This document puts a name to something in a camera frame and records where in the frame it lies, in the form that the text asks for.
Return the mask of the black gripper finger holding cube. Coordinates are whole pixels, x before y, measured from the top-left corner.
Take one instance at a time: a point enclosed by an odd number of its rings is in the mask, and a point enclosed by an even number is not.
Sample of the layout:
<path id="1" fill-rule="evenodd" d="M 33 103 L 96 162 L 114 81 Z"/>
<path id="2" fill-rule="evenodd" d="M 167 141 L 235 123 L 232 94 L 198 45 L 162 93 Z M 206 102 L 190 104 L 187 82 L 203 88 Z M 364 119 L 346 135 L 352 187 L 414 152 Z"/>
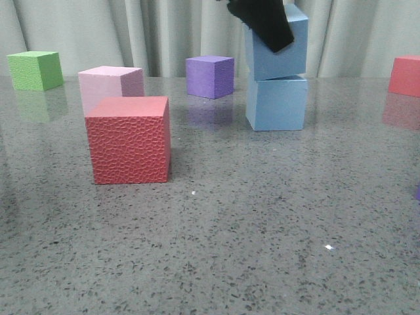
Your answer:
<path id="1" fill-rule="evenodd" d="M 294 42 L 283 1 L 233 0 L 228 1 L 226 6 L 228 11 L 253 30 L 273 53 L 278 53 Z"/>

